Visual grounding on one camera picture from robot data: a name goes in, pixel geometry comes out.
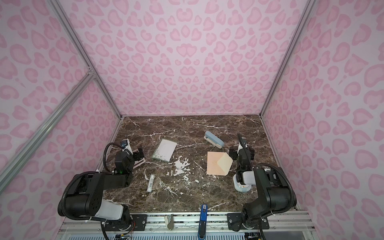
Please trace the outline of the green bordered floral letter paper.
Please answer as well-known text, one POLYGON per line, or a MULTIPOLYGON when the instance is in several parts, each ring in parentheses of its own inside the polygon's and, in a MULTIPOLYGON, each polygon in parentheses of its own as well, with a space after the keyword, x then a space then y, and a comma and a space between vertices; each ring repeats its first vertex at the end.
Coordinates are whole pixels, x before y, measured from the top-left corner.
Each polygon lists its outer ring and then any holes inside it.
POLYGON ((160 160, 169 163, 176 146, 176 142, 162 139, 160 144, 154 151, 152 158, 155 160, 160 160))

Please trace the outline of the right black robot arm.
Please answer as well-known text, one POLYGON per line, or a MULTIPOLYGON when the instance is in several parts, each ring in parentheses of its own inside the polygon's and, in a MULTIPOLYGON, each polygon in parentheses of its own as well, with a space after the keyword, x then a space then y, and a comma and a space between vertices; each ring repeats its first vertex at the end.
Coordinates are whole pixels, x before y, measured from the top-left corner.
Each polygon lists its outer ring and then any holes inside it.
POLYGON ((255 186, 258 194, 255 200, 243 205, 240 213, 227 214, 229 230, 262 232, 270 228, 269 216, 285 213, 296 206, 296 194, 282 168, 268 163, 253 167, 255 151, 250 147, 231 147, 229 156, 237 163, 233 176, 235 190, 247 193, 255 186))

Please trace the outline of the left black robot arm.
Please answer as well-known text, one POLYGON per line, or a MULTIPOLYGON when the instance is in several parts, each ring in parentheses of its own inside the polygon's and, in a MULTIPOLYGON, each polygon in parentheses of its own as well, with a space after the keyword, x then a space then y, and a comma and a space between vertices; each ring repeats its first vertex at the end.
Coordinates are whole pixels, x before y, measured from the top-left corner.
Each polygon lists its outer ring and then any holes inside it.
POLYGON ((133 180, 135 162, 144 159, 141 148, 116 154, 113 172, 84 172, 73 177, 58 204, 58 214, 75 221, 97 221, 105 231, 130 231, 135 227, 129 207, 103 199, 106 190, 122 189, 133 180))

